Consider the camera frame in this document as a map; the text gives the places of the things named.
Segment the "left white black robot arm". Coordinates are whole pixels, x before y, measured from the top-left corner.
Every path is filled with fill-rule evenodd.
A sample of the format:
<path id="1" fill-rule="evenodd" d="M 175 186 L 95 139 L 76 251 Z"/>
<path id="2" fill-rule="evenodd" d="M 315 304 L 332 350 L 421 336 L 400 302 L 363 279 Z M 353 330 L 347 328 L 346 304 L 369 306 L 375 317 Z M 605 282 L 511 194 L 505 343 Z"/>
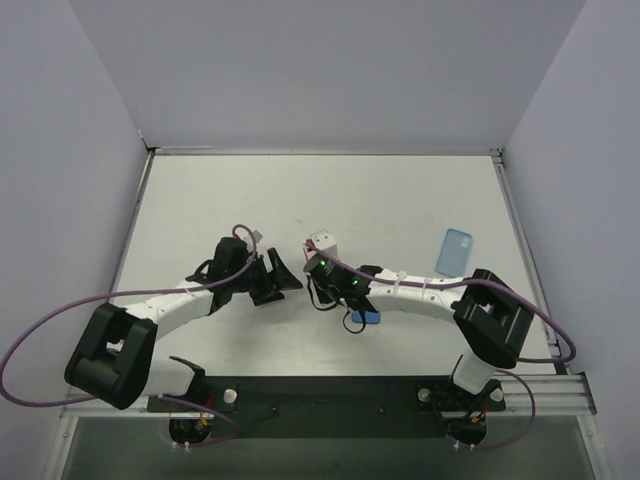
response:
<path id="1" fill-rule="evenodd" d="M 64 379 L 119 410 L 141 396 L 169 396 L 179 409 L 196 410 L 210 395 L 204 369 L 177 356 L 155 354 L 156 342 L 216 313 L 236 294 L 247 294 L 255 306 L 262 306 L 302 287 L 276 249 L 261 255 L 247 240 L 224 237 L 212 258 L 173 293 L 123 307 L 100 304 L 67 363 Z"/>

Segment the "aluminium back frame rail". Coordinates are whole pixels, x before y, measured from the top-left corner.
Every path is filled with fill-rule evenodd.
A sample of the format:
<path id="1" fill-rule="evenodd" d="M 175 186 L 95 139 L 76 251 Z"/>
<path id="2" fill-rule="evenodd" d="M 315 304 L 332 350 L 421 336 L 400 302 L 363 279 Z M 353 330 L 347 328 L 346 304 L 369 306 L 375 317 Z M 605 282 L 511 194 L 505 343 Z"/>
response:
<path id="1" fill-rule="evenodd" d="M 156 156 L 490 156 L 501 157 L 504 148 L 452 147 L 452 148 L 269 148 L 269 149 L 220 149 L 212 146 L 162 146 L 153 147 Z"/>

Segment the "aluminium front frame rail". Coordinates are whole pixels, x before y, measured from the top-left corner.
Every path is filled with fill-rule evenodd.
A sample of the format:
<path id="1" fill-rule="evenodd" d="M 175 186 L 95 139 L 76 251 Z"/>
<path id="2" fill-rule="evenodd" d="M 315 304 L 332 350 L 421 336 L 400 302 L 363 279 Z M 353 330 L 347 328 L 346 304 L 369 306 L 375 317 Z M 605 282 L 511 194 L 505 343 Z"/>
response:
<path id="1" fill-rule="evenodd" d="M 509 376 L 499 376 L 505 409 L 490 411 L 489 416 L 526 417 L 531 401 L 525 386 Z M 536 416 L 585 416 L 596 413 L 595 402 L 584 375 L 525 375 L 524 382 L 534 396 Z M 148 409 L 148 398 L 136 400 L 129 408 L 118 410 L 101 400 L 90 400 L 62 407 L 61 418 L 196 418 L 194 411 L 155 412 Z"/>

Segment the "black smartphone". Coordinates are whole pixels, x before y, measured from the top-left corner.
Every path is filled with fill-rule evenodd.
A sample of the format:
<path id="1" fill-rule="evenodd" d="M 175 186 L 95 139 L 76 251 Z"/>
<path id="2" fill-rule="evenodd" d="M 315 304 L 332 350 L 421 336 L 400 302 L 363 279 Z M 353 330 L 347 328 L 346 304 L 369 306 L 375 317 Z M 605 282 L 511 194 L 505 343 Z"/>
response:
<path id="1" fill-rule="evenodd" d="M 380 312 L 365 311 L 365 316 L 362 316 L 360 312 L 352 312 L 350 315 L 351 321 L 354 324 L 362 324 L 365 322 L 367 325 L 377 325 L 382 320 L 382 314 Z"/>

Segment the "light blue phone case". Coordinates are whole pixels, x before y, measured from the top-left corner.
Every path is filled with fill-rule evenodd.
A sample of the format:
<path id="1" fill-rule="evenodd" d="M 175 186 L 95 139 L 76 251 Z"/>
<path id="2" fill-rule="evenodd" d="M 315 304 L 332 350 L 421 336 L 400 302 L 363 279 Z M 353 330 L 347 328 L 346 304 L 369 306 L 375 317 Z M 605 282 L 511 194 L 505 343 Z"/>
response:
<path id="1" fill-rule="evenodd" d="M 446 277 L 460 277 L 465 271 L 473 248 L 471 234 L 449 228 L 441 245 L 435 271 Z"/>

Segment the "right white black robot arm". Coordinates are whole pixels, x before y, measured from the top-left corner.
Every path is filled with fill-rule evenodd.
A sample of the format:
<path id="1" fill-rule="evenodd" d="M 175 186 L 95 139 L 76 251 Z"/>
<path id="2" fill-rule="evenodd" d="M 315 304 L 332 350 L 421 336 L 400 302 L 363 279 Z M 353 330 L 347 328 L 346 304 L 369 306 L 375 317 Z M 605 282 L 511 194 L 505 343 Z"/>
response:
<path id="1" fill-rule="evenodd" d="M 416 277 L 372 265 L 355 270 L 314 256 L 304 272 L 321 304 L 344 306 L 359 319 L 402 312 L 455 324 L 468 348 L 452 381 L 471 395 L 480 394 L 497 371 L 517 365 L 533 322 L 533 313 L 484 269 L 476 270 L 475 283 L 468 285 L 464 278 Z"/>

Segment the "aluminium left frame rail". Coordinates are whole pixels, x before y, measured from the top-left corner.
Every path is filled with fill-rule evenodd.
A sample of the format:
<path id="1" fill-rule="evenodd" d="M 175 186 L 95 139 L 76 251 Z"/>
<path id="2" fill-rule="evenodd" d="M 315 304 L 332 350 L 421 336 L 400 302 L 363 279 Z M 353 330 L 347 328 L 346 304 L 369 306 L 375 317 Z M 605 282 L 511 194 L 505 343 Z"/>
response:
<path id="1" fill-rule="evenodd" d="M 119 278 L 121 276 L 121 272 L 124 266 L 124 262 L 126 259 L 126 255 L 127 255 L 127 251 L 129 249 L 129 244 L 133 235 L 133 230 L 135 228 L 135 224 L 137 221 L 137 217 L 139 214 L 139 210 L 140 210 L 140 206 L 144 197 L 144 193 L 146 190 L 146 186 L 148 183 L 148 179 L 149 179 L 149 175 L 151 173 L 151 169 L 153 167 L 153 162 L 154 162 L 154 157 L 155 157 L 155 150 L 154 149 L 150 149 L 147 151 L 147 157 L 144 163 L 144 167 L 141 173 L 141 177 L 139 179 L 138 185 L 137 185 L 137 189 L 136 189 L 136 195 L 134 198 L 134 203 L 133 203 L 133 209 L 131 211 L 131 214 L 129 215 L 128 218 L 128 222 L 126 224 L 126 230 L 125 230 L 125 236 L 124 236 L 124 240 L 122 242 L 122 246 L 119 249 L 119 253 L 117 255 L 117 263 L 116 263 L 116 269 L 115 272 L 112 276 L 111 279 L 111 283 L 110 283 L 110 288 L 109 291 L 110 292 L 114 292 L 116 290 L 116 287 L 119 284 Z"/>

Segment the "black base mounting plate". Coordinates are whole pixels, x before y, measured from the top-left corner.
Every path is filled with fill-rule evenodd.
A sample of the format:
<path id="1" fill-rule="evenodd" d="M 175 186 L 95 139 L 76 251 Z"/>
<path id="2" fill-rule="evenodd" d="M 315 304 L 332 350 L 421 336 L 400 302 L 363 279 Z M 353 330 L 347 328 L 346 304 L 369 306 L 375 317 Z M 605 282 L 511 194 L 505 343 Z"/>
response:
<path id="1" fill-rule="evenodd" d="M 253 439 L 437 438 L 452 420 L 470 426 L 474 413 L 506 409 L 498 380 L 473 395 L 445 375 L 204 377 L 184 398 L 150 397 L 147 408 L 173 414 L 171 432 L 194 433 L 195 408 L 206 406 L 233 421 L 212 421 L 212 434 Z"/>

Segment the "pink phone case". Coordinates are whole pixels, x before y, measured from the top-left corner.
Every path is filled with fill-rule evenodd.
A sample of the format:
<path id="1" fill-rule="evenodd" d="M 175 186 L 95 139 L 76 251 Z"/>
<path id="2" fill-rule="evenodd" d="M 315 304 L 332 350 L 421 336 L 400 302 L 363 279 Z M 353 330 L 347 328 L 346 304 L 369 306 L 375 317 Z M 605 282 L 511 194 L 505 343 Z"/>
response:
<path id="1" fill-rule="evenodd" d="M 309 260 L 310 250 L 308 249 L 308 245 L 306 242 L 303 244 L 302 252 L 303 252 L 304 260 L 305 262 L 307 262 Z"/>

